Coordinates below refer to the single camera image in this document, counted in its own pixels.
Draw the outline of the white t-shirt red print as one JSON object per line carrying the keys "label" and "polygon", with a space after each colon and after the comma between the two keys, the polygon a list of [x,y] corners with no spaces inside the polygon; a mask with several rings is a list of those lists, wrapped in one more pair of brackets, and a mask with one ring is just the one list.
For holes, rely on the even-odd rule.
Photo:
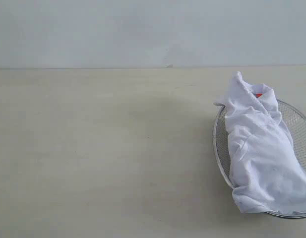
{"label": "white t-shirt red print", "polygon": [[306,214],[306,172],[274,90],[237,72],[217,105],[226,109],[232,197],[243,213]]}

